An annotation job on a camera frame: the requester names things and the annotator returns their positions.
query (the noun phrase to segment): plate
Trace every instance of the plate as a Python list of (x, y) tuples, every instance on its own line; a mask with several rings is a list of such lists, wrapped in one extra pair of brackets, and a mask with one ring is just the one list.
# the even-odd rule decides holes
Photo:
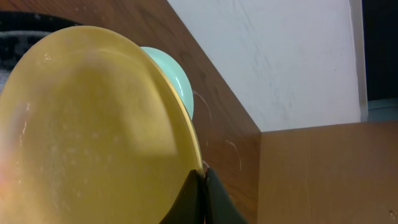
[(2, 218), (158, 223), (192, 169), (189, 115), (136, 44), (99, 27), (28, 50), (0, 96)]

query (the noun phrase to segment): wood grain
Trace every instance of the wood grain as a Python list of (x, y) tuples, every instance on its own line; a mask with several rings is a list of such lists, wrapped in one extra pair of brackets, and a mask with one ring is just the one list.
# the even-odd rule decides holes
[(170, 54), (200, 95), (195, 95), (193, 123), (203, 159), (215, 168), (248, 221), (256, 222), (259, 129), (166, 0), (2, 0), (0, 9), (105, 27)]
[(397, 223), (398, 122), (264, 133), (258, 223)]

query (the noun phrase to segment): black object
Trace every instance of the black object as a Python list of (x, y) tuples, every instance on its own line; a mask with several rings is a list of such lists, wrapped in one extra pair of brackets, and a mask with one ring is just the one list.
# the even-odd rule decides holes
[(57, 16), (31, 12), (0, 11), (0, 32), (11, 30), (55, 32), (80, 25), (78, 22)]
[(368, 100), (398, 97), (398, 1), (363, 0)]
[(191, 170), (175, 202), (160, 224), (246, 224), (235, 208), (216, 172), (207, 169), (205, 178)]

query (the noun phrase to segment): mint green dish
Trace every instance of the mint green dish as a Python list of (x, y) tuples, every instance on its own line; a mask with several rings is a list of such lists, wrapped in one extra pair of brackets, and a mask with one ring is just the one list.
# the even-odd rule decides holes
[(141, 47), (141, 49), (156, 62), (160, 69), (166, 74), (167, 78), (169, 78), (187, 109), (189, 117), (192, 119), (193, 93), (191, 84), (182, 67), (170, 55), (161, 50), (152, 47)]

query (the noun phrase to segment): scratch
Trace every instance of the scratch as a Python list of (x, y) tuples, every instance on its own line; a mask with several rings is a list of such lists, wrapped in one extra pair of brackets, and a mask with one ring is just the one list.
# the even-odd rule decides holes
[(241, 156), (239, 155), (238, 148), (235, 146), (235, 144), (234, 144), (233, 142), (231, 142), (231, 141), (229, 141), (229, 140), (225, 140), (225, 143), (231, 145), (231, 146), (234, 148), (236, 154), (237, 154), (238, 157), (239, 157), (239, 171), (242, 171), (242, 159), (241, 159)]
[(305, 158), (305, 190), (307, 191), (307, 205), (308, 205), (308, 212), (310, 213), (310, 224), (312, 224), (310, 189), (308, 187), (309, 180), (310, 180), (310, 174), (308, 173), (308, 156), (307, 156)]
[(201, 99), (201, 101), (205, 104), (205, 106), (207, 107), (207, 110), (209, 111), (209, 117), (210, 117), (210, 124), (213, 122), (213, 117), (212, 117), (212, 115), (211, 115), (211, 111), (210, 111), (210, 107), (209, 107), (209, 105), (207, 104), (207, 102), (206, 102), (206, 100), (197, 92), (197, 91), (195, 91), (195, 90), (192, 90), (192, 93), (193, 93), (193, 95), (195, 96), (198, 96), (199, 97), (199, 99)]
[(397, 219), (396, 214), (394, 213), (393, 210), (389, 210), (389, 212), (390, 212), (390, 218), (395, 221)]
[(22, 130), (22, 134), (25, 134), (25, 130), (26, 130), (26, 121), (25, 121), (24, 129)]
[(210, 168), (209, 164), (207, 164), (206, 161), (202, 160), (202, 163), (203, 163), (207, 168)]

